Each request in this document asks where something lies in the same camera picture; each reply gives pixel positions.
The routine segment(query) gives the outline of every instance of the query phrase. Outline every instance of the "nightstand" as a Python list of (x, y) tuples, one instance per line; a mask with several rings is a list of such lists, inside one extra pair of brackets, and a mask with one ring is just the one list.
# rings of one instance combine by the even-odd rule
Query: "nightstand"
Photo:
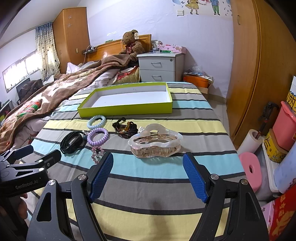
[(142, 82), (182, 81), (184, 54), (144, 53), (137, 57)]

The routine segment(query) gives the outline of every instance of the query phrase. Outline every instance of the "headboard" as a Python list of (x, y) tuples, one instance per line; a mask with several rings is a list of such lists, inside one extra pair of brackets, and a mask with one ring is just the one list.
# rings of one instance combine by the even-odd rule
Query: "headboard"
[[(139, 41), (146, 52), (151, 50), (151, 34), (139, 35)], [(97, 46), (97, 51), (87, 55), (87, 61), (97, 61), (110, 55), (119, 54), (122, 48), (121, 39)]]

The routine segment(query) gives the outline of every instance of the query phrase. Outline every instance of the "striped fabric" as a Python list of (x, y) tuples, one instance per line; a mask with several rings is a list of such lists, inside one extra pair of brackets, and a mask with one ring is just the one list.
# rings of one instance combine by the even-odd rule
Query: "striped fabric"
[(34, 113), (41, 106), (42, 99), (30, 102), (18, 115), (17, 119), (21, 118), (23, 115), (27, 113)]
[[(110, 139), (102, 148), (113, 153), (114, 166), (101, 197), (92, 207), (109, 240), (189, 240), (204, 204), (195, 196), (182, 166), (182, 156), (187, 151), (210, 173), (232, 181), (245, 177), (229, 136), (199, 90), (189, 83), (168, 83), (168, 86), (173, 99), (172, 114), (127, 115), (125, 118), (138, 127), (159, 123), (181, 133), (184, 142), (179, 153), (168, 158), (138, 159), (131, 153), (128, 140), (116, 135), (112, 127), (122, 116), (107, 118), (105, 128), (110, 132)], [(48, 121), (32, 142), (34, 153), (23, 158), (24, 162), (33, 162), (59, 149), (69, 132), (87, 130), (88, 120), (80, 118), (77, 107), (90, 92), (72, 96)], [(102, 135), (95, 135), (94, 140)], [(62, 155), (61, 161), (49, 169), (50, 178), (65, 182), (86, 173), (94, 165), (91, 155), (89, 144), (76, 154)], [(27, 204), (31, 214), (42, 190), (29, 194)], [(67, 206), (72, 227), (77, 230), (71, 200), (67, 200)], [(224, 232), (228, 207), (229, 200), (225, 200), (216, 236)]]

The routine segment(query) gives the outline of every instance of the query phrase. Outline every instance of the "teddy bear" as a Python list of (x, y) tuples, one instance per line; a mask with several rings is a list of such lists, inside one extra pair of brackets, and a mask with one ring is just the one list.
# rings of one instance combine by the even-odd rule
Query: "teddy bear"
[(134, 62), (138, 60), (137, 55), (145, 53), (145, 50), (137, 39), (135, 39), (135, 33), (138, 33), (136, 30), (126, 32), (122, 37), (122, 43), (126, 45), (126, 49), (121, 51), (119, 54), (129, 54), (130, 59)]

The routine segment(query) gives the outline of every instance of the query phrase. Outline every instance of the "coil hair tie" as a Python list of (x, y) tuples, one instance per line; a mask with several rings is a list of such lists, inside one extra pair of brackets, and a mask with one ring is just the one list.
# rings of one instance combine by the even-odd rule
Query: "coil hair tie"
[[(102, 119), (102, 121), (99, 124), (92, 126), (94, 121), (97, 119)], [(103, 115), (96, 115), (87, 122), (87, 128), (90, 130), (94, 130), (96, 128), (100, 128), (100, 127), (104, 126), (105, 123), (106, 123), (106, 117), (104, 117)]]
[[(103, 133), (105, 133), (105, 135), (103, 136), (102, 139), (93, 142), (93, 141), (91, 140), (91, 137), (92, 137), (96, 132), (103, 132)], [(108, 132), (105, 128), (96, 128), (96, 129), (92, 130), (90, 133), (87, 134), (87, 142), (88, 142), (92, 147), (94, 147), (94, 146), (101, 146), (101, 145), (103, 145), (103, 144), (107, 141), (108, 137), (109, 137), (109, 132)]]

